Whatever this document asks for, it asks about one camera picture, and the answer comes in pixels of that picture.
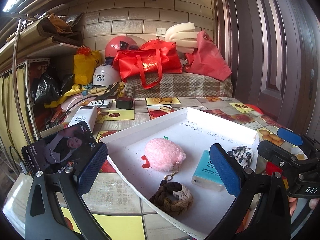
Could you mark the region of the person's hand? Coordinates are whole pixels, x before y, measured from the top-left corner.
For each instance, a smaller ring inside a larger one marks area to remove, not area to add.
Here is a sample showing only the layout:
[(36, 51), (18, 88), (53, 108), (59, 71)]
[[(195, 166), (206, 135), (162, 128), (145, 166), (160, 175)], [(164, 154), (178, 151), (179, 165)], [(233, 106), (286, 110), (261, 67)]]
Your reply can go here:
[(319, 202), (319, 198), (311, 199), (311, 200), (298, 200), (297, 198), (288, 197), (289, 208), (290, 208), (290, 216), (293, 216), (295, 210), (298, 208), (302, 209), (306, 204), (309, 205), (311, 210), (314, 210)]

